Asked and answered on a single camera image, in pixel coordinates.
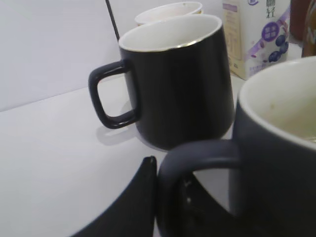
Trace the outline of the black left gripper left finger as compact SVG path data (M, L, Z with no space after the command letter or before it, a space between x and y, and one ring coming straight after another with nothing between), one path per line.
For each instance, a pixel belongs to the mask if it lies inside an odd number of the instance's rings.
M154 231L157 160L145 157L120 196L75 237L151 237Z

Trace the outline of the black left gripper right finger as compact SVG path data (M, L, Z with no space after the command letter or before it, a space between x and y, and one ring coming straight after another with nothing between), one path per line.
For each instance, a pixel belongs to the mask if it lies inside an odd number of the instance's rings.
M182 181L182 236L236 237L234 218L205 190L194 174Z

